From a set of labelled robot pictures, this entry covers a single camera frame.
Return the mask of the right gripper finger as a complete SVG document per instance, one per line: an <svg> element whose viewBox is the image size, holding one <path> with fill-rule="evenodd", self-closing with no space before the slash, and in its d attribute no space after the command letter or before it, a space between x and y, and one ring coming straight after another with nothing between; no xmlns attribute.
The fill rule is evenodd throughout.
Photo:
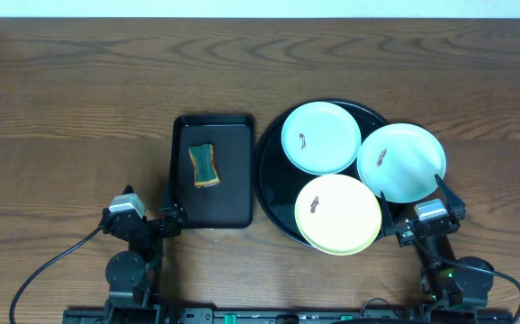
<svg viewBox="0 0 520 324"><path fill-rule="evenodd" d="M389 237L394 234L395 221L392 216L394 205L395 203L389 202L384 192L381 192L381 232L384 237Z"/></svg>
<svg viewBox="0 0 520 324"><path fill-rule="evenodd" d="M463 220L466 215L465 202L445 184L438 174L435 174L435 181L449 215L458 221Z"/></svg>

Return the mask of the green and orange sponge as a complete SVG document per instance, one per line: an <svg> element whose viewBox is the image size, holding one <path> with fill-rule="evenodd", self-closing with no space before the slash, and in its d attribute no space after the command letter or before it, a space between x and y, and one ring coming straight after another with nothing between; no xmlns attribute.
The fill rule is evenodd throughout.
<svg viewBox="0 0 520 324"><path fill-rule="evenodd" d="M207 187L220 183L212 144L189 147L189 156L193 165L195 187Z"/></svg>

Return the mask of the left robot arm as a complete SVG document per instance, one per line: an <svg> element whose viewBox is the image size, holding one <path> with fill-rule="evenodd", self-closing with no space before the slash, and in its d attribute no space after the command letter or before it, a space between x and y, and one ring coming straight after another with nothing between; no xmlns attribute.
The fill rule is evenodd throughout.
<svg viewBox="0 0 520 324"><path fill-rule="evenodd" d="M172 324L179 320L180 312L160 301L159 288L163 240L181 233L186 213L176 201L172 185L165 189L159 218L148 220L145 212L145 205L129 185L103 209L100 229L126 241L128 248L106 266L109 295L102 323Z"/></svg>

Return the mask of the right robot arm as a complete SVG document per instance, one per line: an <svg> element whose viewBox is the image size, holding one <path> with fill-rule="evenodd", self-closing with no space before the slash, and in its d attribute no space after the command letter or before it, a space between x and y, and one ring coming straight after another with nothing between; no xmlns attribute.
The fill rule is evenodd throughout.
<svg viewBox="0 0 520 324"><path fill-rule="evenodd" d="M468 313L475 320L488 305L493 286L493 267L487 261L467 256L456 258L448 236L460 228L466 215L464 201L439 176L435 176L441 197L417 204L416 216L398 225L392 218L388 200L381 195L381 232L395 236L401 247L415 248L421 265L421 288L432 301L420 306L418 316L425 321L432 313Z"/></svg>

